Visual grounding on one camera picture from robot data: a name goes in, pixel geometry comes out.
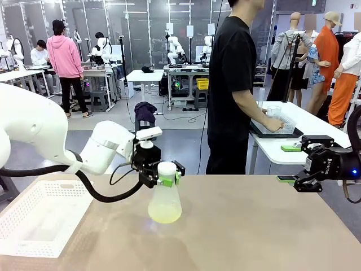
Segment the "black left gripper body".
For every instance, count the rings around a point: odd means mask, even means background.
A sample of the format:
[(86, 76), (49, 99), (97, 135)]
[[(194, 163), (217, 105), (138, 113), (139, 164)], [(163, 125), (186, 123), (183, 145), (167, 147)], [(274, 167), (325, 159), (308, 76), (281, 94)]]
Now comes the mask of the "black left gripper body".
[(159, 179), (157, 167), (161, 162), (161, 150), (157, 146), (152, 148), (136, 146), (132, 162), (142, 184), (157, 184)]

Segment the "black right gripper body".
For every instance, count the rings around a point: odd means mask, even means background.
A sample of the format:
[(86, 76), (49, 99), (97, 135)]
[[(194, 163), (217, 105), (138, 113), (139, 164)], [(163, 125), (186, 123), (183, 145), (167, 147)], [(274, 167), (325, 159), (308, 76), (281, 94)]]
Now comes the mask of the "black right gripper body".
[(306, 158), (306, 172), (316, 180), (360, 180), (360, 154), (351, 148), (316, 146)]

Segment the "person's right hand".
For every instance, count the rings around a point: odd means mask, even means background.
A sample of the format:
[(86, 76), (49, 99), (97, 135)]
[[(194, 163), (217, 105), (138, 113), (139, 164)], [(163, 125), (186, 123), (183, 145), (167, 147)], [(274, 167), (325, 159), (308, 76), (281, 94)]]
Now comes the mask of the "person's right hand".
[(274, 117), (267, 117), (267, 120), (264, 124), (265, 128), (270, 132), (276, 132), (282, 128), (284, 128), (285, 122), (280, 119), (276, 119)]

